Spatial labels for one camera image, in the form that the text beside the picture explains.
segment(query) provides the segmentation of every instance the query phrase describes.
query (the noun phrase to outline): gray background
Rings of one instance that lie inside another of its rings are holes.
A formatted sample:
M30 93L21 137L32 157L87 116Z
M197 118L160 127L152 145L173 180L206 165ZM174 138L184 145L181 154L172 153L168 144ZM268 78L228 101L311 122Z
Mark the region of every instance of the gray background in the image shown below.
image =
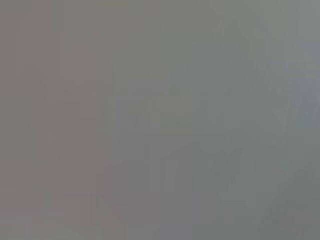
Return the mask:
M0 239L319 239L316 0L1 0Z

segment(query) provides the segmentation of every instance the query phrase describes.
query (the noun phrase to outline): gray surface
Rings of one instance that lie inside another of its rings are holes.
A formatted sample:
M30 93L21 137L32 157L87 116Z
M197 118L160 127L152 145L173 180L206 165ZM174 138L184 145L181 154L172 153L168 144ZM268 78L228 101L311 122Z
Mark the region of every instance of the gray surface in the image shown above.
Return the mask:
M319 239L316 0L1 0L0 239Z

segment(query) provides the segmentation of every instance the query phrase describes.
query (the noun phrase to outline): gray wall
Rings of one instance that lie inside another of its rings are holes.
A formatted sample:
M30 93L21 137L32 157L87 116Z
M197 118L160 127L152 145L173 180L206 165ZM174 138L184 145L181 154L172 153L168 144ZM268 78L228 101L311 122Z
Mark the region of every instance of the gray wall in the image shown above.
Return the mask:
M1 0L0 239L318 239L319 7Z

